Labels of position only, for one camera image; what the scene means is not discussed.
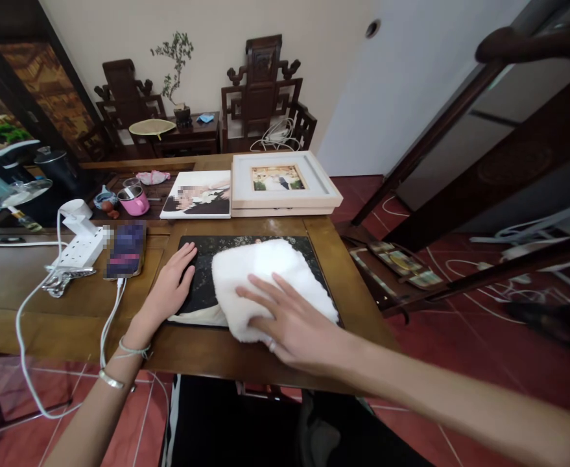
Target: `black pants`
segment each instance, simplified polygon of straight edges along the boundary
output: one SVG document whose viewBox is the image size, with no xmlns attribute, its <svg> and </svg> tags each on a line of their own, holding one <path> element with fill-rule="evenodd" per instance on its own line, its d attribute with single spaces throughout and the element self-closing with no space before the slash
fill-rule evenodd
<svg viewBox="0 0 570 467">
<path fill-rule="evenodd" d="M 173 398 L 173 466 L 431 465 L 352 396 L 270 401 L 238 396 L 232 381 L 177 376 Z"/>
</svg>

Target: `phone screen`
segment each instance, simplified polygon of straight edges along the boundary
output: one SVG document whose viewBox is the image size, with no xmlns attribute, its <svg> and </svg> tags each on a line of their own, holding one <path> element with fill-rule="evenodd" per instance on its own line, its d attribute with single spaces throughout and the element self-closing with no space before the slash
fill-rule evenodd
<svg viewBox="0 0 570 467">
<path fill-rule="evenodd" d="M 114 246 L 104 275 L 105 279 L 127 279 L 139 273 L 146 240 L 145 233 L 144 224 L 123 224 L 116 229 Z"/>
</svg>

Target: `pink cup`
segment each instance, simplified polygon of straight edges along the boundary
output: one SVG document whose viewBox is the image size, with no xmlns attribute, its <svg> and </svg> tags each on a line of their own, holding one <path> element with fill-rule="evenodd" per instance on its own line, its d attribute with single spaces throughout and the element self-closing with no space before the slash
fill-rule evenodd
<svg viewBox="0 0 570 467">
<path fill-rule="evenodd" d="M 132 216 L 141 216 L 150 209 L 147 195 L 141 186 L 126 187 L 118 193 L 118 200 Z"/>
</svg>

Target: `silver bracelet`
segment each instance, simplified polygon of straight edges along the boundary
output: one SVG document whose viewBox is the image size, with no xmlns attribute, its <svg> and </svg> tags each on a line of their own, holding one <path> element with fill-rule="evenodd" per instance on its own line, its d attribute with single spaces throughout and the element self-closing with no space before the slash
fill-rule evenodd
<svg viewBox="0 0 570 467">
<path fill-rule="evenodd" d="M 108 374 L 103 370 L 103 368 L 99 371 L 99 377 L 105 381 L 107 384 L 112 386 L 114 389 L 122 389 L 125 387 L 125 383 L 121 383 L 120 381 L 116 381 L 114 378 L 108 376 Z M 131 392 L 136 390 L 136 385 L 131 387 Z"/>
</svg>

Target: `hand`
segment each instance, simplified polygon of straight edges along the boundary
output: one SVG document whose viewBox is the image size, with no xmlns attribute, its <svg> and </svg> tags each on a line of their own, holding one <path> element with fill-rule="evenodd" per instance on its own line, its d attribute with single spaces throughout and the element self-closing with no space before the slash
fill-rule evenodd
<svg viewBox="0 0 570 467">
<path fill-rule="evenodd" d="M 249 325 L 274 340 L 274 353 L 283 363 L 310 373 L 329 374 L 356 338 L 313 308 L 278 274 L 272 277 L 280 288 L 253 274 L 248 276 L 271 300 L 245 287 L 235 290 L 239 296 L 266 307 L 274 315 L 274 319 L 255 317 Z"/>
<path fill-rule="evenodd" d="M 128 338 L 129 334 L 133 335 L 133 331 L 136 331 L 141 335 L 137 340 L 143 341 L 146 340 L 145 335 L 150 333 L 147 339 L 148 344 L 148 341 L 150 341 L 150 338 L 161 323 L 181 308 L 189 293 L 189 287 L 195 271 L 194 266 L 187 267 L 187 265 L 195 256 L 196 247 L 194 242 L 186 243 L 177 253 L 172 255 L 166 266 L 161 268 L 155 285 L 144 301 L 142 308 L 134 317 L 134 322 L 137 324 L 132 326 L 133 329 L 130 327 L 132 332 L 127 333 Z"/>
</svg>

